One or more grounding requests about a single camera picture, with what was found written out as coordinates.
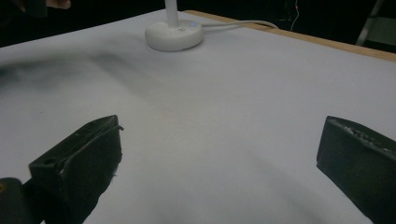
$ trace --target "white cable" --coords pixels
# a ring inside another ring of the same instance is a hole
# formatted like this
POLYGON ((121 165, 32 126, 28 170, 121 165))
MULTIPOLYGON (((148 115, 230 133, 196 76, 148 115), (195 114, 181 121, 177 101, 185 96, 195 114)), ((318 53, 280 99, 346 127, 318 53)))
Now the white cable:
POLYGON ((239 25, 244 23, 255 23, 260 25, 266 25, 272 28, 279 29, 275 24, 269 21, 234 21, 234 22, 225 22, 225 23, 204 23, 201 24, 202 27, 216 27, 216 26, 231 26, 231 25, 239 25))
POLYGON ((300 12, 299 12, 299 10, 298 10, 298 0, 296 0, 294 6, 295 6, 296 11, 297 11, 297 16, 296 16, 296 18, 294 19, 293 23, 291 24, 291 27, 290 27, 290 31, 291 31, 291 32, 293 31, 294 23, 297 21, 297 19, 298 19, 299 16, 300 16, 300 12))

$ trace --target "white lamp base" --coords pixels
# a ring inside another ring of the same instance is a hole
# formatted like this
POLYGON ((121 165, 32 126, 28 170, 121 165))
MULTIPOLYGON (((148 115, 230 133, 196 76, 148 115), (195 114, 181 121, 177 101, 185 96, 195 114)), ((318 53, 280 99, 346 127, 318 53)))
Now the white lamp base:
POLYGON ((201 43, 204 32, 196 21, 179 21, 179 26, 170 28, 168 23, 160 21, 150 25, 145 32, 146 42, 160 51, 180 51, 201 43))

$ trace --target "black object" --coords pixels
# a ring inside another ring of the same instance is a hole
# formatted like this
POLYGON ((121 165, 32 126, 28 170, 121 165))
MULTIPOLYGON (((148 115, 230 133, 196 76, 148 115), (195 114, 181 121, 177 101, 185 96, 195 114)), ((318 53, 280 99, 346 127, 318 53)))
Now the black object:
POLYGON ((47 2, 46 0, 26 0, 26 13, 30 16, 44 18, 47 17, 47 2))
POLYGON ((81 224, 121 160, 117 116, 91 121, 29 164, 32 179, 0 179, 0 223, 81 224))
POLYGON ((396 223, 396 142, 327 117, 317 167, 375 224, 396 223))

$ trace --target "white tabletop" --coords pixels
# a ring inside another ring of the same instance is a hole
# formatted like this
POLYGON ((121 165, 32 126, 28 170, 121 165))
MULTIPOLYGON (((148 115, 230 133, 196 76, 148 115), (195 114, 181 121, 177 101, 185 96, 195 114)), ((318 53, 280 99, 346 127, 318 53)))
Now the white tabletop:
MULTIPOLYGON (((181 18, 208 22, 180 14, 181 18)), ((164 11, 0 49, 0 176, 116 114, 123 158, 85 223, 371 223, 316 168, 327 116, 396 138, 396 63, 248 28, 144 40, 164 11)))

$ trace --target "white pole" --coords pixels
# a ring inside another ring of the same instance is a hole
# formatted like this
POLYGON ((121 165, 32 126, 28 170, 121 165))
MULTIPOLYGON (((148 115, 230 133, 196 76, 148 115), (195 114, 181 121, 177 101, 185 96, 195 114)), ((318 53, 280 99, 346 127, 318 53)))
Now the white pole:
POLYGON ((166 15, 169 28, 178 27, 177 0, 165 0, 166 15))

